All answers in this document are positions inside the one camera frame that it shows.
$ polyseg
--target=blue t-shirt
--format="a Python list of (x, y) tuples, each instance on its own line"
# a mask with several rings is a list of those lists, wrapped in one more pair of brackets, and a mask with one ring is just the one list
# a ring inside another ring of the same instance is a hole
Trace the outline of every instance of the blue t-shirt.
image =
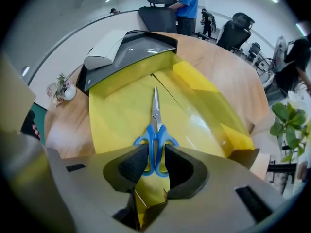
[(197, 18), (199, 0), (179, 0), (184, 7), (177, 9), (178, 17)]

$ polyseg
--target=dark pants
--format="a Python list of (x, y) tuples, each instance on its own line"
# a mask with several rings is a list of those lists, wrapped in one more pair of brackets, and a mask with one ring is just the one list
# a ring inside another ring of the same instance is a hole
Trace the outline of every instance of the dark pants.
[(179, 34), (192, 36), (194, 32), (194, 19), (193, 18), (185, 18), (185, 17), (178, 17), (178, 26), (177, 31)]
[(206, 34), (208, 32), (208, 37), (210, 38), (212, 36), (212, 24), (211, 22), (206, 22), (204, 24), (203, 34)]

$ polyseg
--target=man in blue shirt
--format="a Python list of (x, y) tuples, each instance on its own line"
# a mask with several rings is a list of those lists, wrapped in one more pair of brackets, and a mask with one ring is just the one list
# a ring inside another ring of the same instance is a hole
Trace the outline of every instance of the man in blue shirt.
[(177, 31), (179, 34), (192, 36), (192, 33), (195, 30), (198, 2), (199, 0), (179, 0), (179, 2), (169, 7), (177, 11)]

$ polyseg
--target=white vase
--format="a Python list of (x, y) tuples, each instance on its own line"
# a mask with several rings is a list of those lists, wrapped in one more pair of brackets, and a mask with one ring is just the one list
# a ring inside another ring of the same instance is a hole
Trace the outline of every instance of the white vase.
[(67, 90), (63, 93), (62, 97), (64, 100), (72, 100), (77, 93), (77, 89), (73, 84), (67, 87)]

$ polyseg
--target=potted plant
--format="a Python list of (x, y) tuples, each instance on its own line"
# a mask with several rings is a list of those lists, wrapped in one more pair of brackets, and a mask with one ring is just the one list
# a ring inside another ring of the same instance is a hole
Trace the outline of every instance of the potted plant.
[(57, 81), (47, 87), (47, 94), (56, 106), (61, 104), (63, 100), (72, 100), (76, 95), (76, 87), (68, 81), (68, 78), (61, 73)]
[(305, 152), (310, 123), (307, 123), (306, 112), (294, 109), (290, 103), (285, 106), (278, 102), (272, 106), (272, 111), (279, 120), (276, 120), (271, 127), (270, 134), (278, 137), (286, 135), (290, 153), (282, 159), (282, 162), (290, 162), (294, 153), (297, 152), (299, 157)]

